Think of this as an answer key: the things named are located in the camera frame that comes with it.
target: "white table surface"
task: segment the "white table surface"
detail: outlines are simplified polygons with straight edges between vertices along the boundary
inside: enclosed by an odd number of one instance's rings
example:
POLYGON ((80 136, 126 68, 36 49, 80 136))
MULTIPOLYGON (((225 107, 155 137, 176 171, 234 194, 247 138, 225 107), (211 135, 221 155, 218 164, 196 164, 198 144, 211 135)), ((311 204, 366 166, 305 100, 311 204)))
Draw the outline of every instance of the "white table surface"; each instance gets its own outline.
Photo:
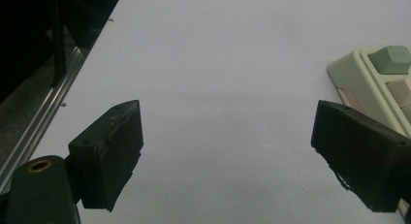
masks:
POLYGON ((112 213, 82 223, 403 223, 341 187, 310 145, 326 72, 411 46, 411 0, 119 0, 33 158, 139 99, 145 145, 112 213))

